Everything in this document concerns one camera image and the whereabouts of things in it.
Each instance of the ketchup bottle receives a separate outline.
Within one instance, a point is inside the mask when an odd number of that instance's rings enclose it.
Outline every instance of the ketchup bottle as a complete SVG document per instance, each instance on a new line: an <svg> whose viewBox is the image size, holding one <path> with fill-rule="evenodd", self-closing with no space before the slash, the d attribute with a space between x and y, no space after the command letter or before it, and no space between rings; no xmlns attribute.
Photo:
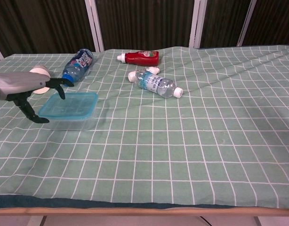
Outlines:
<svg viewBox="0 0 289 226"><path fill-rule="evenodd" d="M139 51L136 53L122 53L117 59L123 63L139 66L157 66L159 63L158 51Z"/></svg>

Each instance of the floor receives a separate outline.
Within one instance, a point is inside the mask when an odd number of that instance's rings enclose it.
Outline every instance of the floor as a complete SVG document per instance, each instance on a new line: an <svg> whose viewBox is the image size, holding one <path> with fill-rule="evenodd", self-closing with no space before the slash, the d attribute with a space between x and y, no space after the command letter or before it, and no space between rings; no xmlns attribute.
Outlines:
<svg viewBox="0 0 289 226"><path fill-rule="evenodd" d="M212 226L289 226L289 217L263 217L258 225L253 217L204 216ZM0 216L0 226L39 226L41 219L29 216ZM48 216L44 226L208 226L199 217L97 217Z"/></svg>

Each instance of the wooden table frame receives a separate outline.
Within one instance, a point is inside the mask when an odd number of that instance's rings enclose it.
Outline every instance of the wooden table frame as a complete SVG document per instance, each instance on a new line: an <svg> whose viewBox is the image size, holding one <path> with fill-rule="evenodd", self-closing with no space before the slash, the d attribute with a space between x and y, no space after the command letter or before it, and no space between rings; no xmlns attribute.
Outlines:
<svg viewBox="0 0 289 226"><path fill-rule="evenodd" d="M244 216L289 216L289 209L264 207L234 207L229 209L208 208L3 208L0 215L108 215L108 216L201 216L201 215L244 215Z"/></svg>

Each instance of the bottle label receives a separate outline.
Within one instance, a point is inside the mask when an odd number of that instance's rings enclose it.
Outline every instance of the bottle label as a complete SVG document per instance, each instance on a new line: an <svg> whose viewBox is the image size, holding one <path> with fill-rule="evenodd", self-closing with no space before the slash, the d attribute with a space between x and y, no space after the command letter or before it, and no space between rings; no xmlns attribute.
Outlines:
<svg viewBox="0 0 289 226"><path fill-rule="evenodd" d="M156 74L152 74L149 71L145 71L138 85L143 89L149 90L153 93L157 93L157 88L162 79L163 79L162 77Z"/></svg>
<svg viewBox="0 0 289 226"><path fill-rule="evenodd" d="M157 52L156 51L141 51L139 54L144 55L145 57L154 57L156 56Z"/></svg>
<svg viewBox="0 0 289 226"><path fill-rule="evenodd" d="M86 51L78 51L72 58L70 65L84 68L90 66L92 57Z"/></svg>

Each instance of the blue bottle label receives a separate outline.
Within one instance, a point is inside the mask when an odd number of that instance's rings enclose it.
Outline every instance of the blue bottle label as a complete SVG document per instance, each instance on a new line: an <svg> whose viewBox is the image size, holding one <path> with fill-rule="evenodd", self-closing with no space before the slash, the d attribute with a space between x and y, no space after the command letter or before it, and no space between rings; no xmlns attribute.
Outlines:
<svg viewBox="0 0 289 226"><path fill-rule="evenodd" d="M92 62L92 56L86 51L80 50L78 51L74 57L71 59L70 65L75 67L89 67Z"/></svg>
<svg viewBox="0 0 289 226"><path fill-rule="evenodd" d="M139 81L139 87L149 90L153 93L157 93L157 88L160 84L160 81L163 78L156 75L152 74L149 71L145 71L144 74L141 76L141 80Z"/></svg>

